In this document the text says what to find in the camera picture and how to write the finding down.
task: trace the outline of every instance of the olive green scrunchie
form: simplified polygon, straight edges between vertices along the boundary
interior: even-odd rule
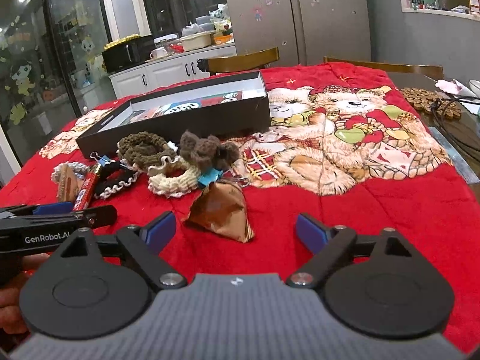
[[[126,159],[130,165],[137,164],[140,170],[146,171],[148,167],[161,165],[162,157],[174,159],[176,153],[165,139],[144,131],[120,139],[118,156]]]

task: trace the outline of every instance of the open box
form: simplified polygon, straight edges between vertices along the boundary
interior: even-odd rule
[[[178,143],[188,130],[199,137],[242,136],[270,127],[267,91],[259,71],[195,81],[147,93],[95,123],[77,144],[85,158],[111,155],[123,137],[147,131]]]

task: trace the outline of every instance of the chair backrest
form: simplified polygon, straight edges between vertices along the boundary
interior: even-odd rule
[[[323,57],[324,62],[347,62],[355,66],[364,66],[366,68],[380,69],[386,72],[395,73],[415,73],[423,74],[434,80],[443,80],[442,66],[426,66],[416,64],[385,64],[380,62],[363,62],[363,61],[348,61],[345,59],[337,59],[329,56]]]
[[[214,75],[216,73],[234,73],[264,68],[266,64],[278,61],[279,59],[278,47],[274,47],[272,49],[244,55],[207,58],[205,61],[206,70],[210,72],[210,75]]]

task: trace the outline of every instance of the white mug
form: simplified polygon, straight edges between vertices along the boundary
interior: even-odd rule
[[[154,59],[154,58],[160,58],[160,57],[163,57],[163,56],[166,56],[168,53],[167,51],[165,50],[164,47],[160,47],[158,49],[155,49],[153,50],[151,53],[150,53],[150,59]]]

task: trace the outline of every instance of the window sill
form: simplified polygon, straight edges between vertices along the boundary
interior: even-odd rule
[[[480,15],[471,15],[469,13],[459,13],[452,11],[440,11],[436,9],[413,9],[413,8],[402,8],[403,12],[414,12],[414,13],[430,13],[433,15],[443,15],[443,16],[455,16],[463,17],[464,19],[480,21]]]

